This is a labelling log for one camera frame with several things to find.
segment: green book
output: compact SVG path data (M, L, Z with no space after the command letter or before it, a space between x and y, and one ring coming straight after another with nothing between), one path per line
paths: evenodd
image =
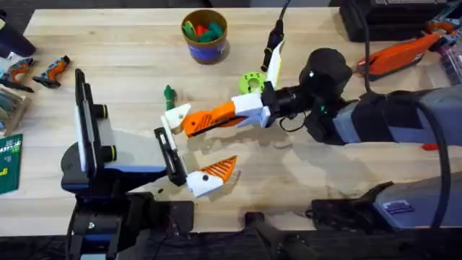
M19 187L22 134L0 139L0 194Z

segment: green ring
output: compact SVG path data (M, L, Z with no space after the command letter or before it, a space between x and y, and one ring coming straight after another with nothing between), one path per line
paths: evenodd
M251 79L255 79L258 82L258 87L254 87L253 89L249 90L250 86L248 83ZM239 92L241 94L248 94L248 93L255 92L257 89L260 89L260 92L263 92L263 89L265 87L264 85L265 79L266 79L266 75L260 72L255 72L255 71L247 72L239 79Z

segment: wooden table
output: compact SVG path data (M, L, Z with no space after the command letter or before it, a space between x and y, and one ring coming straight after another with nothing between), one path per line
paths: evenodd
M27 80L36 90L19 125L24 134L19 191L0 196L0 235L64 234L74 198L61 189L60 160L76 141L74 72L83 69L95 102L106 103L113 128L154 138L160 126L165 85L174 87L179 103L193 110L211 109L238 95L239 77L258 71L268 33L280 9L220 9L229 25L230 53L216 65L197 64L180 32L191 9L37 10L26 36L38 47L34 74L63 55L73 61L62 75L62 87L49 90ZM287 42L282 53L279 87L298 83L311 51L336 48L348 64L364 57L364 46L347 40L336 8L288 9ZM390 43L373 43L377 51ZM431 86L426 75L437 56L418 67L389 76L372 87L378 92ZM357 98L363 81L352 77L344 97ZM194 200L195 231L242 228L245 212L263 211L278 228L310 229L303 212L316 198L359 196L385 181L415 181L439 174L436 152L416 144L316 143L305 130L286 134L245 127L217 129L187 140L176 137L188 166L205 166L238 155L227 185L209 197L194 199L188 189L166 178L139 188L161 200ZM462 150L451 148L453 171L462 167Z

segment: cup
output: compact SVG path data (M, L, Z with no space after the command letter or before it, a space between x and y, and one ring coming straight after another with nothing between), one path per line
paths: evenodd
M23 34L5 22L4 17L0 17L0 46L22 57L29 57L35 52L35 46Z
M218 62L226 47L227 23L226 19L218 12L211 9L200 9L188 14L182 21L183 26L186 21L190 21L193 26L202 25L208 27L210 22L216 22L223 30L222 37L210 43L198 43L189 39L181 28L181 32L188 44L191 56L200 64L214 64Z

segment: cable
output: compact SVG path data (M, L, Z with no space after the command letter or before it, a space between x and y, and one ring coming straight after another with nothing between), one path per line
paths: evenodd
M74 218L77 213L77 203L78 199L75 202L74 209L72 210L71 219L69 220L69 226L67 227L66 233L66 245L64 246L64 258L65 260L69 260L69 246L71 245L71 233L72 233L72 226L74 225Z
M151 240L154 241L155 243L162 244L163 246L167 246L167 247L171 247L171 248L191 248L191 247L199 247L199 246L208 246L208 245L212 245L214 243L220 242L220 241L226 241L228 239L235 238L235 237L237 237L239 235L242 235L245 232L246 232L246 230L242 230L242 231L233 233L231 235L228 235L228 236L225 236L225 237L222 237L222 238L214 239L213 241L209 241L209 242L206 242L206 243L195 243L195 244L190 244L190 245L173 245L173 244L163 243L162 241L157 242L154 239L151 239Z
M415 105L417 105L420 111L424 114L425 118L427 118L428 124L430 125L433 135L435 136L435 140L438 144L438 154L440 156L441 188L440 198L438 199L437 208L433 216L432 224L430 225L431 230L437 230L440 228L441 223L443 222L444 216L448 209L450 197L451 175L448 145L446 144L446 138L444 136L443 130L441 129L441 126L433 112L421 102L416 102Z
M279 19L282 20L284 18L284 14L286 13L286 9L289 6L291 0L287 0L284 6L282 7L281 14L279 15Z
M369 73L370 73L370 37L369 37L369 25L367 25L366 19L362 10L357 5L356 0L350 1L353 8L356 9L356 12L359 15L359 19L361 20L362 26L364 27L364 39L365 39L365 73L364 73L364 87L367 93L373 93L370 89L370 80L369 80Z
M356 0L350 1L352 6L356 9L359 19L361 20L362 26L364 27L365 34L365 89L367 93L374 93L370 88L370 37L369 37L369 27L367 25L366 19L362 10L357 5ZM440 228L441 223L443 222L444 216L448 209L449 197L450 197L450 162L448 154L448 146L446 144L446 139L444 137L443 130L439 125L433 112L423 103L411 100L401 100L406 103L412 103L416 105L420 111L424 114L425 118L432 129L435 140L438 144L438 154L440 157L440 178L441 178L441 189L440 189L440 198L438 199L437 209L433 216L432 224L430 225L431 230L437 230Z
M306 112L303 111L303 114L305 115L305 119L306 119L306 118L307 118ZM292 120L292 119L290 119L288 116L285 116L284 118L282 118L281 120L279 120L279 127L281 127L281 129L284 130L284 131L287 132L287 133L296 132L296 131L302 129L302 128L305 126L305 119L304 119L301 126L295 128L295 129L287 130L287 129L282 125L282 122L284 122L284 120L286 120L286 119Z
M160 243L157 243L157 249L156 249L156 252L154 253L154 257L152 257L152 260L155 260L157 258L157 255L159 254L160 249L162 248L166 240L167 240L167 236L165 236L164 239L160 241Z

